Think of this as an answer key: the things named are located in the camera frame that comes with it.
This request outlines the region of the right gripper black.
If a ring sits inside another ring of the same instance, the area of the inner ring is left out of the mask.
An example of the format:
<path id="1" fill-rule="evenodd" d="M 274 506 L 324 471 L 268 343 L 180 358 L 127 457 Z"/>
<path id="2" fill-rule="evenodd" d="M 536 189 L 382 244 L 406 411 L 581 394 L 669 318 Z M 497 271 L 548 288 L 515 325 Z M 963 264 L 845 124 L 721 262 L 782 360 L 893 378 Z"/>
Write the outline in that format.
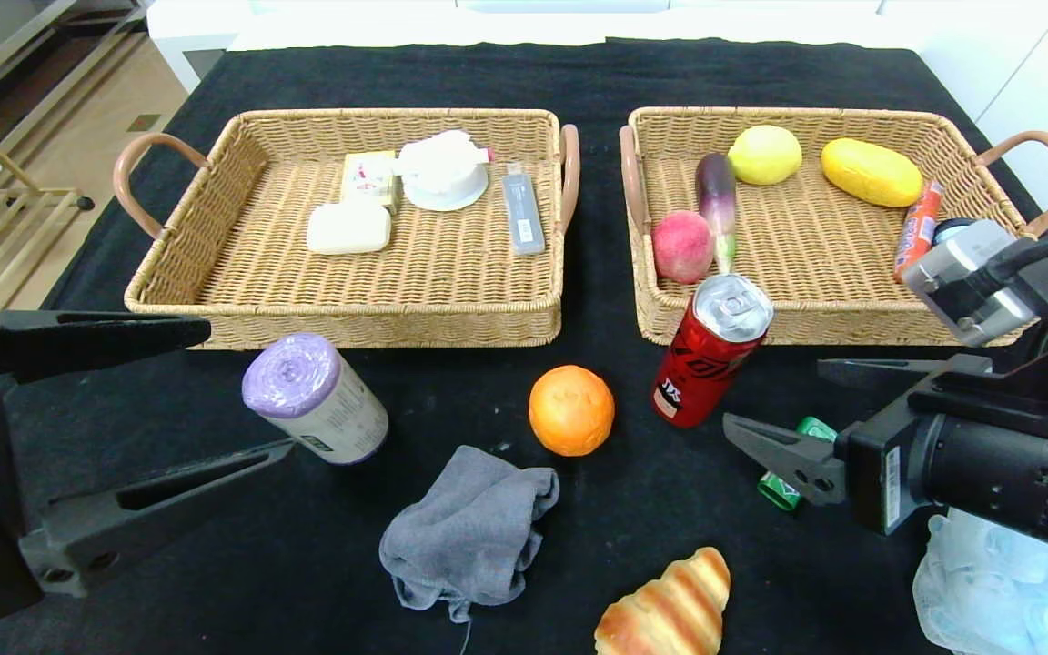
<path id="1" fill-rule="evenodd" d="M 776 495 L 816 506 L 847 501 L 865 527 L 892 534 L 931 505 L 988 519 L 1023 534 L 1048 532 L 1048 439 L 940 411 L 911 393 L 943 370 L 986 373 L 990 359 L 820 359 L 818 376 L 889 398 L 877 414 L 837 432 L 808 416 L 781 428 L 723 416 L 725 437 L 776 480 Z"/>

